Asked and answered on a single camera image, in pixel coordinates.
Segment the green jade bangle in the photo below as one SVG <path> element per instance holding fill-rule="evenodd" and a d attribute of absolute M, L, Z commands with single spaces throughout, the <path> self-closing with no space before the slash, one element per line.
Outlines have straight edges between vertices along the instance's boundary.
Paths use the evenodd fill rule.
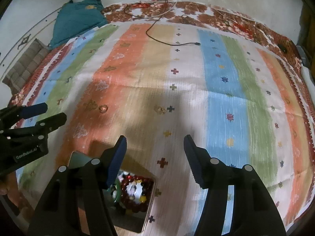
<path fill-rule="evenodd" d="M 112 190 L 112 198 L 113 198 L 114 203 L 119 202 L 122 195 L 122 188 L 121 188 L 121 182 L 119 181 L 118 178 L 112 184 L 111 190 Z"/>

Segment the striped colourful blanket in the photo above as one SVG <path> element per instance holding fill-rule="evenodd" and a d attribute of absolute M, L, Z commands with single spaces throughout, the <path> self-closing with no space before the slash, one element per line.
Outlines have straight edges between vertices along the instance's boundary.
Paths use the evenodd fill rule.
<path fill-rule="evenodd" d="M 107 25 L 69 41 L 22 104 L 45 102 L 67 122 L 49 154 L 17 172 L 35 205 L 74 151 L 97 157 L 127 138 L 123 165 L 145 169 L 156 192 L 141 235 L 192 235 L 206 194 L 194 181 L 183 140 L 226 165 L 251 164 L 285 229 L 314 197 L 314 114 L 303 79 L 266 47 L 217 30 L 145 23 Z M 159 115 L 154 106 L 167 109 Z"/>

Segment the wooden jewelry box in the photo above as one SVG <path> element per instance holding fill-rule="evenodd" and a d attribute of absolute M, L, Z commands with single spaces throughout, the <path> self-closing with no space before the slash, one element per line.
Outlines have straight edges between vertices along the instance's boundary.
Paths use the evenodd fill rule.
<path fill-rule="evenodd" d="M 109 166 L 105 174 L 107 189 L 103 191 L 110 218 L 120 229 L 142 233 L 151 220 L 149 215 L 156 190 L 156 179 L 145 169 L 129 169 L 122 164 L 127 152 L 127 139 L 120 136 L 112 148 L 104 150 L 99 160 Z M 112 184 L 121 182 L 120 201 L 114 203 Z"/>

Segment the grey striped cushion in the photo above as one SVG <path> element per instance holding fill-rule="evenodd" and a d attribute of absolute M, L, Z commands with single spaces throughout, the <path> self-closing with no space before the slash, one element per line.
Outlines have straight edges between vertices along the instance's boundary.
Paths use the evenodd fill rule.
<path fill-rule="evenodd" d="M 2 80 L 12 95 L 21 91 L 48 54 L 49 48 L 37 38 L 31 43 Z"/>

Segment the teal pillow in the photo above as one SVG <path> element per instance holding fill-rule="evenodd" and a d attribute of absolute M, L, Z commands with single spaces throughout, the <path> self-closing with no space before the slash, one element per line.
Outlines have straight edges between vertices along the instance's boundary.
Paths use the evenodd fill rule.
<path fill-rule="evenodd" d="M 69 1 L 58 12 L 49 46 L 52 49 L 67 43 L 71 38 L 108 24 L 102 14 L 101 0 Z"/>

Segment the brown floral bedsheet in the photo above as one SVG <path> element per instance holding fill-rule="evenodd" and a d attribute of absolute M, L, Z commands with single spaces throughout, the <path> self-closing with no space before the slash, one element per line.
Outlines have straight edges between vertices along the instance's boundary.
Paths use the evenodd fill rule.
<path fill-rule="evenodd" d="M 108 23 L 128 22 L 144 19 L 146 21 L 161 18 L 166 22 L 216 28 L 231 32 L 253 41 L 288 62 L 294 77 L 301 80 L 302 60 L 295 44 L 287 37 L 271 30 L 266 25 L 249 18 L 247 15 L 229 11 L 222 7 L 205 5 L 195 2 L 163 2 L 150 1 L 135 4 L 112 4 L 101 11 Z M 8 106 L 21 105 L 29 91 L 33 88 L 42 68 L 63 46 L 55 49 L 50 46 L 49 54 L 41 62 L 25 86 L 15 95 L 11 95 Z"/>

